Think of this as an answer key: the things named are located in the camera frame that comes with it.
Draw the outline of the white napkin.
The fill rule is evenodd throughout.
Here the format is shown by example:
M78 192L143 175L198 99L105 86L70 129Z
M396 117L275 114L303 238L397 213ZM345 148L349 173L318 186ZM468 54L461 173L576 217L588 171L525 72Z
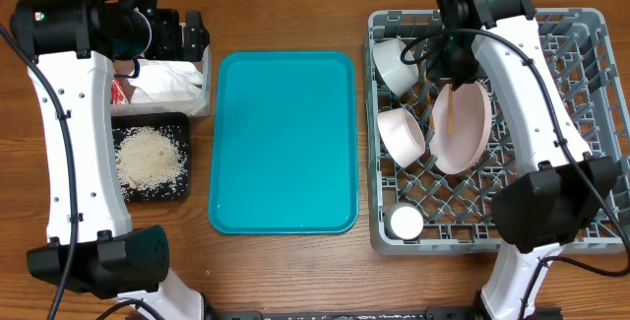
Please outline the white napkin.
M191 62L140 59L140 74L129 79L132 103L181 101L197 98L203 74Z

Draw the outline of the wooden chopstick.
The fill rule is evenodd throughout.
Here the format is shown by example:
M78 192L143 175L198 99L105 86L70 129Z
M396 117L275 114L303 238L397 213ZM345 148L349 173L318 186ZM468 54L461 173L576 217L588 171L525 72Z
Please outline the wooden chopstick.
M450 137L453 132L453 122L454 122L454 92L453 85L451 85L448 89L448 106L447 106L447 136Z
M433 84L429 81L426 72L423 75L423 80L424 80L425 86L427 87L425 100L426 100L427 105L431 109L431 112L429 113L429 128L433 130L434 129L434 120L433 120L433 116L432 116L432 96L431 96L431 88L432 88Z

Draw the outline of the grey bowl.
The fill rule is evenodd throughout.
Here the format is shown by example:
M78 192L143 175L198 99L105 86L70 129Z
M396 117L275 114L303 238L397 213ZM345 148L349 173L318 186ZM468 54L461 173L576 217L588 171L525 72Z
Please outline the grey bowl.
M396 96L408 92L419 79L415 64L405 64L401 55L406 45L398 38L387 39L373 47L373 59L384 84Z

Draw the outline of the red sauce packet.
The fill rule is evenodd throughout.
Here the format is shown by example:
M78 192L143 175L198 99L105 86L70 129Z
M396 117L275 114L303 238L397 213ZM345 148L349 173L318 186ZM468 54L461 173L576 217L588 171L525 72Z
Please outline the red sauce packet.
M113 105L123 105L123 104L129 103L128 97L124 93L123 85L121 84L120 80L117 78L114 78L112 80L111 103Z

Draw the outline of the large white plate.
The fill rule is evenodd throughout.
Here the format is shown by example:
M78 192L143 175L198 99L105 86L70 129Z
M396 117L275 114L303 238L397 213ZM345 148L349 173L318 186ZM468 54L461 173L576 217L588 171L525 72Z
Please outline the large white plate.
M491 104L480 82L464 84L454 91L453 132L447 136L448 89L444 86L432 108L434 136L430 153L437 157L435 166L445 174L470 169L483 154L492 123Z

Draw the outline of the cooked rice pile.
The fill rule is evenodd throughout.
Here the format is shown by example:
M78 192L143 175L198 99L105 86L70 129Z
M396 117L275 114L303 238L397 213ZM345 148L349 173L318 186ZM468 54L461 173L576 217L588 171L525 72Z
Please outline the cooked rice pile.
M130 127L115 133L122 134L115 162L127 199L173 198L185 192L189 145L176 138L178 128Z

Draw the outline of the white cup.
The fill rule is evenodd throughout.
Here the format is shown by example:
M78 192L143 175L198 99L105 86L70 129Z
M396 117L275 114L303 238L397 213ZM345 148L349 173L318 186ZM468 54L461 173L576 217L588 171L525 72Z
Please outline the white cup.
M394 238L412 240L418 238L424 228L420 210L410 203L396 203L385 209L384 225Z

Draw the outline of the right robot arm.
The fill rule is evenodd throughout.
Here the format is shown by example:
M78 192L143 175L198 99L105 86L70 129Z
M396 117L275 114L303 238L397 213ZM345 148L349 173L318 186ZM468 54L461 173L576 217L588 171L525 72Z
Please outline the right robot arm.
M569 117L539 40L532 0L436 0L439 57L463 85L483 72L515 151L517 179L492 198L501 236L478 319L538 319L536 294L549 267L598 213L621 176L620 164L595 157Z

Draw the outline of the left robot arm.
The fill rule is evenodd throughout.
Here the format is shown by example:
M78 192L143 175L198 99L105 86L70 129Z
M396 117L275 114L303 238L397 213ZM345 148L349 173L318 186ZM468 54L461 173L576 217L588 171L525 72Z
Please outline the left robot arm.
M114 62L199 62L210 43L199 12L157 1L19 0L1 30L28 66L45 137L46 242L27 263L58 293L90 293L154 319L212 319L206 298L171 270L162 227L134 228L117 177Z

